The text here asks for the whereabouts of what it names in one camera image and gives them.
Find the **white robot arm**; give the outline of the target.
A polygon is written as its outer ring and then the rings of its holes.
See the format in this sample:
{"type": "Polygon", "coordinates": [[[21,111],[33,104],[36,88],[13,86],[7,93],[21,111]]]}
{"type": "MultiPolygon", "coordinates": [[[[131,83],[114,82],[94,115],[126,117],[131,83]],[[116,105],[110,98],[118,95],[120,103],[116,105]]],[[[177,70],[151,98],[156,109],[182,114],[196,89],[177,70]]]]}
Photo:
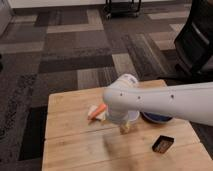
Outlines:
{"type": "Polygon", "coordinates": [[[123,74],[103,91],[106,119],[121,133],[130,131],[130,111],[179,118],[213,126],[213,82],[139,88],[131,74],[123,74]]]}

